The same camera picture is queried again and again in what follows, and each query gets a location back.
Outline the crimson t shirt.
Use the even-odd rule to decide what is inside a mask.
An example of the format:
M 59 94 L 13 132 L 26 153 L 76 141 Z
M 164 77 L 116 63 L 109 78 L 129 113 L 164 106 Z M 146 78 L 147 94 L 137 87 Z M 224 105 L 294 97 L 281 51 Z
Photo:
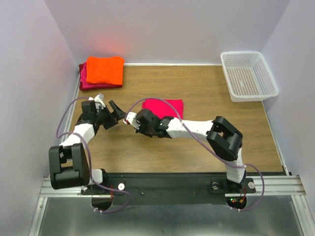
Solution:
M 184 103 L 181 99 L 165 100 L 147 99 L 142 103 L 142 109 L 148 109 L 159 118 L 165 116 L 178 117 L 184 119 Z

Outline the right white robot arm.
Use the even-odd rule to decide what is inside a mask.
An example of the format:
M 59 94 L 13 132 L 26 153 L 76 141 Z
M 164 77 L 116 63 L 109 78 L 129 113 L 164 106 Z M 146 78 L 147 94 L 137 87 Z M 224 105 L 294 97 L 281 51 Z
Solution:
M 226 186 L 232 192 L 244 187 L 246 171 L 242 161 L 243 134 L 227 119 L 217 116 L 214 120 L 191 121 L 172 116 L 159 118 L 152 111 L 142 109 L 130 112 L 126 120 L 137 133 L 158 138 L 193 138 L 207 147 L 226 167 Z

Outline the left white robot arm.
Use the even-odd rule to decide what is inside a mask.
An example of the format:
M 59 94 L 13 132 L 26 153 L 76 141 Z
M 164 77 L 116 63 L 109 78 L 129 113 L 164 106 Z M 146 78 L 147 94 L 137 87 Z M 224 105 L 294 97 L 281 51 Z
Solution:
M 109 190 L 109 181 L 103 169 L 92 168 L 88 142 L 94 138 L 101 126 L 109 129 L 125 118 L 126 113 L 114 101 L 110 111 L 99 98 L 90 98 L 81 103 L 82 113 L 72 132 L 57 134 L 67 138 L 58 146 L 49 149 L 50 181 L 53 189 L 92 185 L 103 194 Z

